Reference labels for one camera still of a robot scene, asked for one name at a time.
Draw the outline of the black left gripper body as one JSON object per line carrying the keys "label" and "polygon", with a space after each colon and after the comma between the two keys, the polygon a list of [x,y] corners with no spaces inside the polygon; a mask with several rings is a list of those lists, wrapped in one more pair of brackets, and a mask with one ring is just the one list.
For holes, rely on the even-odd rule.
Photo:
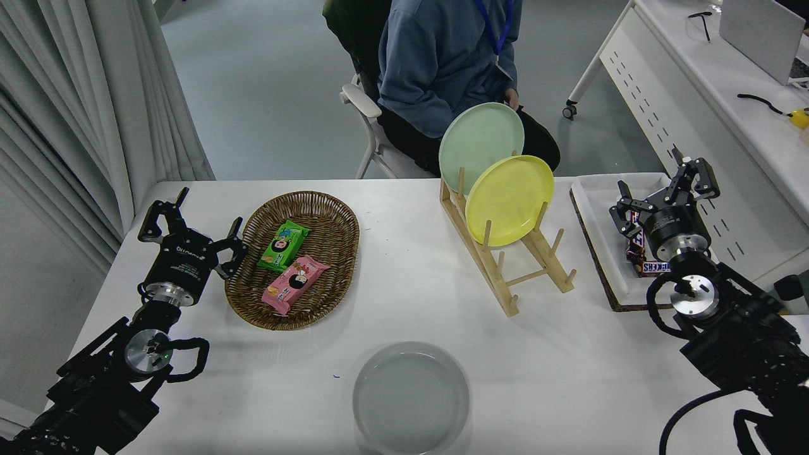
{"label": "black left gripper body", "polygon": [[183,289],[199,298],[213,268],[219,265],[213,240],[198,231],[180,231],[164,237],[158,257],[143,282],[145,292],[160,287]]}

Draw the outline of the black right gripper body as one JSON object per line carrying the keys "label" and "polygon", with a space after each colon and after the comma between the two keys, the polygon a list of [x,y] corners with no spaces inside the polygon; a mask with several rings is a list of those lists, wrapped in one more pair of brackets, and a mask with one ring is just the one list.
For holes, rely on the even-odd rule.
{"label": "black right gripper body", "polygon": [[710,233],[696,205],[664,205],[642,213],[642,228],[648,250],[655,258],[671,258],[680,253],[705,253],[711,244]]}

